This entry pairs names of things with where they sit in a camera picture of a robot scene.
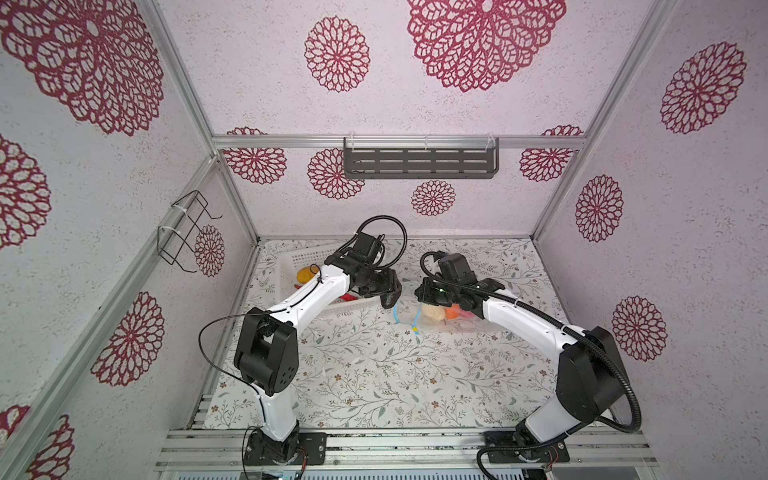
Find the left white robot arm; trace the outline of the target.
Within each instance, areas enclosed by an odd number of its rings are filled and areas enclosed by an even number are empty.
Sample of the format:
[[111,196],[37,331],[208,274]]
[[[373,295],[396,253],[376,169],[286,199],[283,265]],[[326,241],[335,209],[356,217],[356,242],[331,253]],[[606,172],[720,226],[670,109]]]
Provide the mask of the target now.
[[393,308],[402,285],[385,263],[384,236],[357,233],[317,266],[309,281],[285,300],[266,309],[246,313],[234,355],[234,367],[255,389],[262,407],[262,435],[283,445],[298,430],[293,407],[283,395],[299,368],[301,332],[323,310],[349,292],[377,298],[384,309]]

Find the clear zip top bag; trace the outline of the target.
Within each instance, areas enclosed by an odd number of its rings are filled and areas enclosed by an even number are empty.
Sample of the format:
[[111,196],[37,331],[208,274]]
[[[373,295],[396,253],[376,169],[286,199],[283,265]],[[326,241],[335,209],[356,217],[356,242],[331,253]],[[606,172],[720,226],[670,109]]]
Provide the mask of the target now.
[[461,310],[419,302],[414,296],[401,297],[391,310],[394,322],[404,325],[416,335],[493,333],[500,327]]

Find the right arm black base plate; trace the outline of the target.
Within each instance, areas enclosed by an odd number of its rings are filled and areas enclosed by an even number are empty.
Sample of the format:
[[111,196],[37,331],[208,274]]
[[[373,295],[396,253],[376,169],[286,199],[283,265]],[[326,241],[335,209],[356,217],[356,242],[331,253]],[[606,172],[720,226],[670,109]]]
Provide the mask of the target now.
[[539,441],[526,431],[494,430],[483,433],[483,457],[492,464],[555,464],[571,460],[563,437]]

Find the orange toy fruit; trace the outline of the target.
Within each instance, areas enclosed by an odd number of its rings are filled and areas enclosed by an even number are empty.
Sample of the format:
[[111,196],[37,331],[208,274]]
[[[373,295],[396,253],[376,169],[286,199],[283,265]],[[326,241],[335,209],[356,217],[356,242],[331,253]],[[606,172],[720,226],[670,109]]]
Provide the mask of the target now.
[[450,307],[444,308],[444,318],[446,320],[456,320],[465,317],[465,312],[460,308],[458,304],[453,304]]

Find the dark oval toy avocado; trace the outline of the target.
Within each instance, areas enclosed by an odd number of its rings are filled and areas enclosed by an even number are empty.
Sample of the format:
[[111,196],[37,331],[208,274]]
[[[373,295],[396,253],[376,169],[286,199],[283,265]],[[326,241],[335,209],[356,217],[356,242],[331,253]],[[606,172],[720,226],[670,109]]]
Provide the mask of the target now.
[[385,310],[393,309],[401,295],[402,285],[399,283],[393,284],[387,291],[380,295],[380,304]]

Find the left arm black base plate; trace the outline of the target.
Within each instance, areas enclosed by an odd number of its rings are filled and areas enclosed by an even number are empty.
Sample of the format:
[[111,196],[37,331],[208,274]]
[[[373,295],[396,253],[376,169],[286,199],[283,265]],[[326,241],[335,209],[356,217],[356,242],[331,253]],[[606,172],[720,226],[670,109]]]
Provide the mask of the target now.
[[282,442],[261,430],[249,434],[243,454],[245,466],[317,466],[325,463],[328,435],[294,432]]

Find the white perforated plastic basket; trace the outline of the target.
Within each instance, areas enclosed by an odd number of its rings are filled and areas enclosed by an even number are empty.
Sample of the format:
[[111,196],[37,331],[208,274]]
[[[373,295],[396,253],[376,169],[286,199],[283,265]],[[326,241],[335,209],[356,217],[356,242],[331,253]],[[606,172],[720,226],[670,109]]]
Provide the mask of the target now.
[[[287,299],[297,291],[296,285],[299,284],[297,275],[300,270],[312,264],[322,265],[326,258],[337,248],[337,245],[326,244],[280,254],[277,257],[275,273],[273,275],[276,283],[274,304]],[[379,305],[380,299],[378,297],[357,298],[354,301],[337,299],[324,308],[318,314],[318,318],[337,314],[351,314],[359,309],[373,308]]]

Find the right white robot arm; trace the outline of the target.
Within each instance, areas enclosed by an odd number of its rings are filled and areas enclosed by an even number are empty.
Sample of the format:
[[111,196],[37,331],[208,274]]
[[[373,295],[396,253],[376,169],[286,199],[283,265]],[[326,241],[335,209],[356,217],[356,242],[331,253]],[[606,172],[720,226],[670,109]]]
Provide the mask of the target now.
[[555,393],[514,430],[520,449],[543,448],[596,422],[633,433],[642,414],[611,334],[566,324],[513,296],[495,279],[479,279],[459,253],[428,251],[417,298],[454,304],[535,347],[556,369]]

